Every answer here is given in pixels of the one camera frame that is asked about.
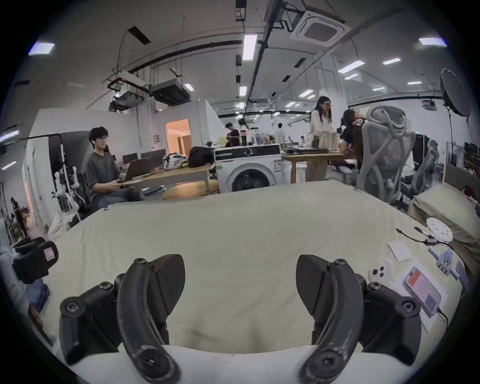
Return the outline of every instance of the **doorway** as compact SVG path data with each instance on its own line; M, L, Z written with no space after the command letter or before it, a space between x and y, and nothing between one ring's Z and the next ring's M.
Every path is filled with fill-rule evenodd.
M188 119L166 123L165 131L167 132L168 152L177 152L188 157L192 148Z

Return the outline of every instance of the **black wire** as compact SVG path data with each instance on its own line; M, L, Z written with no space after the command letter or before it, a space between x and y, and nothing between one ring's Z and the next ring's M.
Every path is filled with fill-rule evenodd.
M447 317L447 315L445 313L443 313L440 308L437 308L437 312L438 312L439 315L441 315L445 318L445 321L447 323L447 328L448 328L448 317Z

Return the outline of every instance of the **charging cable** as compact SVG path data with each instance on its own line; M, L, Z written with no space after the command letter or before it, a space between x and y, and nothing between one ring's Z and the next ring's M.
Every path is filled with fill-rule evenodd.
M403 236L405 237L408 237L410 240L413 240L413 241L416 241L416 242L419 242L419 243L423 243L425 245L437 245L437 244L443 244L443 245L446 245L447 247L453 249L450 244L448 243L445 243L443 241L438 241L436 238L434 237L428 237L426 238L425 240L418 240L418 239L414 239L413 237L410 237L409 235L407 235L405 232L403 232L400 228L397 228L395 227L396 231L398 233L401 233Z
M438 313L440 316L444 317L445 322L447 323L447 328L448 328L448 317L446 316L445 313L442 312L442 310L440 309L440 307L437 308L437 313Z

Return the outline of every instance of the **washing machine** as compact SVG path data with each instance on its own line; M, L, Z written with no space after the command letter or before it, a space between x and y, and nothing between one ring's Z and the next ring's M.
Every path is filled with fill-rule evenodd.
M220 192L285 184L280 144L214 149Z

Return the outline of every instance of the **smartphone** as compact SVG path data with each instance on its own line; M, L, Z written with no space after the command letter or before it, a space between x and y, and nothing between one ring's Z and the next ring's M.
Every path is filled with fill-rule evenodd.
M417 298L428 317L437 312L442 296L425 275L416 267L410 271L405 279L408 291Z

